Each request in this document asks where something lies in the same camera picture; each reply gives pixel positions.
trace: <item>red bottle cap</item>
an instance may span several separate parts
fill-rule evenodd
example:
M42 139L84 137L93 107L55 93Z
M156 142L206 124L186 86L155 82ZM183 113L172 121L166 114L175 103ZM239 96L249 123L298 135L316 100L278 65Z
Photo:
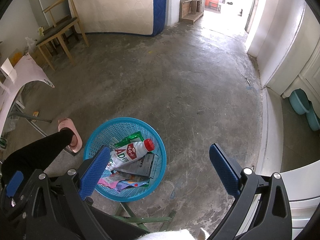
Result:
M153 144L153 141L149 138L149 139L145 139L143 141L144 146L146 147L148 152L151 152L155 149L155 145Z

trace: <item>black pants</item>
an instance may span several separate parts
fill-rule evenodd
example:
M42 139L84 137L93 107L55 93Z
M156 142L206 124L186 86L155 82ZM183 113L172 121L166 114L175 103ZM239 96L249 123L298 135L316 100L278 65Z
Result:
M35 169L45 170L59 153L71 143L74 133L69 128L62 129L15 151L1 166L1 186L4 188L16 171L23 173L23 188Z

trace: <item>blue gripper pad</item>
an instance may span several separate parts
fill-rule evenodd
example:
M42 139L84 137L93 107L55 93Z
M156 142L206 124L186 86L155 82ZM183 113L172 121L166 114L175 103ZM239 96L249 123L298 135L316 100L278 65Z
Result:
M221 179L227 193L235 198L240 195L239 172L232 168L230 160L225 153L219 149L217 144L212 144L209 149L209 158L214 166L219 178Z
M93 158L94 160L80 180L79 195L82 200L92 195L95 186L101 178L101 175L110 160L109 148L104 146Z
M7 185L7 197L13 197L14 194L17 192L18 187L20 186L21 182L23 181L23 174L21 171L16 171L16 173L10 179Z

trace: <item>green snack bag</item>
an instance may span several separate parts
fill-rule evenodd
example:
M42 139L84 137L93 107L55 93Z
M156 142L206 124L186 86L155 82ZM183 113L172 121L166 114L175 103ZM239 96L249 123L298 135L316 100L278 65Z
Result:
M138 132L133 133L132 135L125 137L121 142L116 143L115 148L125 146L129 143L142 142L142 141L143 141L143 137L141 135L141 132L138 131Z

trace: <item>silver screw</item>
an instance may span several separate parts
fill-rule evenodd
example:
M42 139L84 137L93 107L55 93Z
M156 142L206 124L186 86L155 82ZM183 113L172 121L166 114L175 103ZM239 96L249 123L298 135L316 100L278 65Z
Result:
M275 174L273 174L273 176L274 176L276 179L281 178L281 175L280 175L279 173L275 173Z
M39 175L39 179L44 179L45 178L45 174L44 173L41 173L40 175Z
M252 170L249 169L249 168L244 168L243 172L244 172L245 174L247 174L247 175L252 174Z
M68 170L68 175L75 175L75 174L76 174L76 170L75 169Z

